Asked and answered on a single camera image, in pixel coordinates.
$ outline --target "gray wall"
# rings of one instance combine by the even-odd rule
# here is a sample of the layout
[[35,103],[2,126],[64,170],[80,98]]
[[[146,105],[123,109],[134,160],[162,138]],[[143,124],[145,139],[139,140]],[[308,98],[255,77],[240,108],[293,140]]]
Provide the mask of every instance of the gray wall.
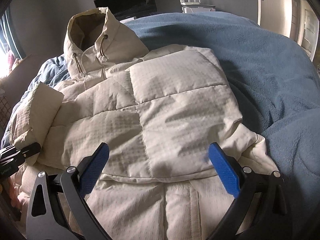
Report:
[[[258,0],[202,2],[215,5],[217,10],[257,21]],[[156,4],[159,12],[181,11],[179,0],[156,0]],[[93,0],[13,0],[13,25],[26,55],[40,54],[44,59],[60,55],[69,19],[94,7]]]

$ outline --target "white door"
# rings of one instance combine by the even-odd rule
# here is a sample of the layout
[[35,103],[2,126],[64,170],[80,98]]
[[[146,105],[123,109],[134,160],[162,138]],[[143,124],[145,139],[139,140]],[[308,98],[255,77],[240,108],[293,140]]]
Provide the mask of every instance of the white door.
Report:
[[258,24],[269,31],[290,37],[292,0],[258,0]]

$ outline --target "black television screen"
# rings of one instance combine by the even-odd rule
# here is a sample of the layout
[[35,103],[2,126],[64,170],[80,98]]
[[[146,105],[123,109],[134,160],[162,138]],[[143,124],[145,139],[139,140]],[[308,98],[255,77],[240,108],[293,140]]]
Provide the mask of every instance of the black television screen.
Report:
[[144,17],[156,12],[155,0],[94,0],[96,7],[109,7],[118,20]]

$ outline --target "curtain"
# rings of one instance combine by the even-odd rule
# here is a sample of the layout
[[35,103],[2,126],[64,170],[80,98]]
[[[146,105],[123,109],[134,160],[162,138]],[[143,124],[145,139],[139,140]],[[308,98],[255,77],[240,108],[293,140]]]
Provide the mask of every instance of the curtain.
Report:
[[26,55],[19,44],[12,25],[10,6],[6,9],[0,19],[0,44],[0,49],[2,49],[5,53],[11,49],[15,58],[25,58]]

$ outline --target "fleece blanket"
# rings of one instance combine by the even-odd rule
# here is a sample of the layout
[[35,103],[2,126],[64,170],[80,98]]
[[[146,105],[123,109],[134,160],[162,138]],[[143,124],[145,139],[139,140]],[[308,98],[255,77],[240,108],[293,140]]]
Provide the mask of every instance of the fleece blanket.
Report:
[[[223,12],[162,14],[126,25],[149,50],[175,43],[214,51],[243,124],[266,138],[268,152],[284,176],[297,233],[320,195],[320,80],[301,47]],[[54,86],[67,78],[63,57],[54,58],[41,67],[28,91],[38,81]],[[6,136],[2,146],[8,143]]]

